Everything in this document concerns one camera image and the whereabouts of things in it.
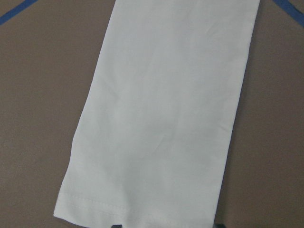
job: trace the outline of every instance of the white cloth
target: white cloth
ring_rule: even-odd
[[[54,216],[211,228],[259,0],[116,0]]]

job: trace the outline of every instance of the towel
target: towel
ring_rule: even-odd
[[[212,228],[259,0],[116,0],[54,216]]]

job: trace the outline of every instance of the blue tape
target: blue tape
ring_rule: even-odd
[[[19,14],[21,11],[29,7],[31,4],[35,3],[38,0],[25,0],[22,3],[20,3],[18,6],[15,8],[11,9],[9,12],[4,14],[3,16],[0,17],[0,25],[4,24],[7,22],[9,19],[12,17],[16,16]]]
[[[279,7],[288,13],[294,20],[304,27],[304,14],[288,0],[273,0]]]

